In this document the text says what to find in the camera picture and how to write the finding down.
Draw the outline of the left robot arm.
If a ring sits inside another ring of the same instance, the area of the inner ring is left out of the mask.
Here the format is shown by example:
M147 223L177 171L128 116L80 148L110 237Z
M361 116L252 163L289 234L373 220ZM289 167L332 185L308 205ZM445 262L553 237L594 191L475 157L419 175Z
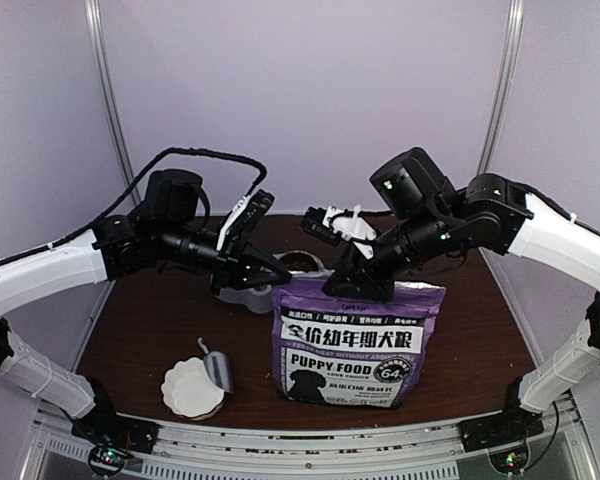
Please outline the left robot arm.
M0 260L0 377L83 421L101 443L117 442L124 424L104 387L31 348L8 325L6 314L163 261L187 272L210 274L214 293L287 283L289 270L249 239L273 200L263 190L246 195L220 229L212 231L194 223L197 207L209 204L201 177L179 169L155 171L144 200L129 214L107 215L66 243Z

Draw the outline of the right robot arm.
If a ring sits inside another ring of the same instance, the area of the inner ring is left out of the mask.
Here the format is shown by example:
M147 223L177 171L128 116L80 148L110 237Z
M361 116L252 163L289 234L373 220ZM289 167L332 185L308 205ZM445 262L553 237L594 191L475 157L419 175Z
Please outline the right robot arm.
M350 245L323 286L327 295L389 302L397 274L474 248L533 260L594 288L576 331L511 384L492 430L499 440L515 440L531 417L600 367L600 233L537 189L497 174L455 189L420 147L386 162L370 182L399 223L378 234L356 210L328 210L324 227Z

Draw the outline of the metal food scoop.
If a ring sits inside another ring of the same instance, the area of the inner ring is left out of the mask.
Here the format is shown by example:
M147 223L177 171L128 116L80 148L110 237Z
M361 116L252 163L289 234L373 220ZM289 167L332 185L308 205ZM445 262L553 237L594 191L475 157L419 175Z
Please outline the metal food scoop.
M218 350L212 350L206 341L199 337L197 344L203 353L203 363L211 382L225 393L234 393L234 382L228 356Z

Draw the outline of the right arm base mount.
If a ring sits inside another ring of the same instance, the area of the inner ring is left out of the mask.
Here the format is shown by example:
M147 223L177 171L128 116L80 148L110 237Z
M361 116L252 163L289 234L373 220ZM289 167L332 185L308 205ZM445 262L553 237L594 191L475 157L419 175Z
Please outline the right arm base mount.
M473 452L539 435L544 424L540 414L515 409L461 421L459 432L464 451Z

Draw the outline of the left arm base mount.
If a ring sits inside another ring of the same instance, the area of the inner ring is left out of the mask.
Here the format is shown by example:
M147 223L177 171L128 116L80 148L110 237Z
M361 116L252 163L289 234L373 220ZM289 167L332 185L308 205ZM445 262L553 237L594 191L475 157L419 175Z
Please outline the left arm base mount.
M150 454L158 438L159 425L154 422L118 416L112 425L93 426L83 419L72 419L71 434L97 447L122 453Z

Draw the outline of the purple puppy food bag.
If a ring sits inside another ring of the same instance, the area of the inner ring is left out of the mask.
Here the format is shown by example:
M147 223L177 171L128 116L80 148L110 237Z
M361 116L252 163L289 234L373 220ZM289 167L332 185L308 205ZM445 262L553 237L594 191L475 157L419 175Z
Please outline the purple puppy food bag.
M397 409L418 384L446 290L398 282L388 303L326 295L321 277L273 289L272 372L292 401Z

